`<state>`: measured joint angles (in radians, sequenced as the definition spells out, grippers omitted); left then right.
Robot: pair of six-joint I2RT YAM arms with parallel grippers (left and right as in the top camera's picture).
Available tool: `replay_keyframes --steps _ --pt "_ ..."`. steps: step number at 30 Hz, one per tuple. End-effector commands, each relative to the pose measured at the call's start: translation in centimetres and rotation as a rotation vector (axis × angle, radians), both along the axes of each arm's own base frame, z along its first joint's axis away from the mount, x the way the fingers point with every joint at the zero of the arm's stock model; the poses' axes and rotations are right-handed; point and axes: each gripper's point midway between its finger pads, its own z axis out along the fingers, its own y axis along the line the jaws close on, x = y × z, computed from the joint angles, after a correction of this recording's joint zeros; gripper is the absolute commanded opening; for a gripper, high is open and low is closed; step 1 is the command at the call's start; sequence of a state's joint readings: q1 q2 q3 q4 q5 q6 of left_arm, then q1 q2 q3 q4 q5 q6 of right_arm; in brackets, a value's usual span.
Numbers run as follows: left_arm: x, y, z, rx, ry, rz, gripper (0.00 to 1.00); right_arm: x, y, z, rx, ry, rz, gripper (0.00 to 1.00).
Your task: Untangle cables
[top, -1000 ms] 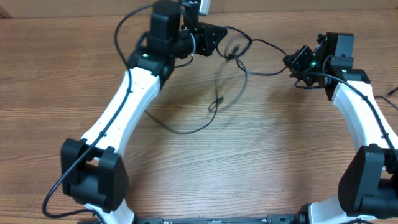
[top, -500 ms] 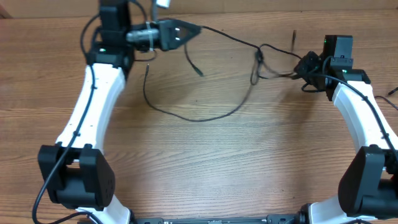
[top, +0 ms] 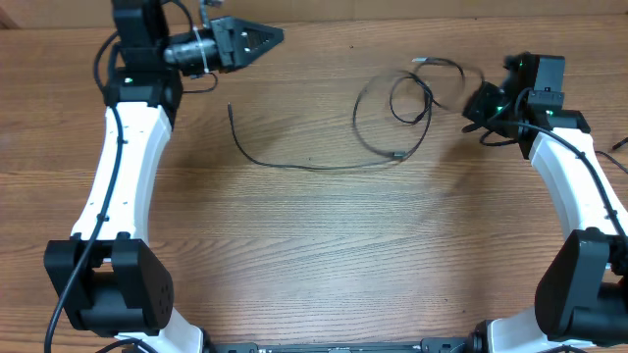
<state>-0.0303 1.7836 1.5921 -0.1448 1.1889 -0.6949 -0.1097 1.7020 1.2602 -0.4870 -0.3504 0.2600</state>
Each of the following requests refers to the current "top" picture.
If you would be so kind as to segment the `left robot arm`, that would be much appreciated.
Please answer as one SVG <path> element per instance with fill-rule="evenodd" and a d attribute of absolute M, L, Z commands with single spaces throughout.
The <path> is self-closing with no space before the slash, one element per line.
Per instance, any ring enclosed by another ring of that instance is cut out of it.
<path fill-rule="evenodd" d="M 94 181 L 66 240 L 52 240 L 44 267 L 58 301 L 50 328 L 77 330 L 137 352 L 210 352 L 213 344 L 174 306 L 170 273 L 151 251 L 148 215 L 161 155 L 171 138 L 186 76 L 241 70 L 284 40 L 269 25 L 204 19 L 170 34 L 159 0 L 113 3 L 115 32 L 101 47 L 108 76 L 105 138 Z"/>

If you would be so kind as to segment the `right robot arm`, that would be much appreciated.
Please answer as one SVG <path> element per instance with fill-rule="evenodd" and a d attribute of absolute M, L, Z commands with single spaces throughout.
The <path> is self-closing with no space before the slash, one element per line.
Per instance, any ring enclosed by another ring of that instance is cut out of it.
<path fill-rule="evenodd" d="M 563 107 L 565 59 L 508 56 L 502 85 L 483 82 L 462 115 L 518 144 L 545 183 L 564 243 L 533 308 L 476 326 L 467 352 L 583 352 L 627 341 L 627 211 L 598 162 L 581 112 Z"/>

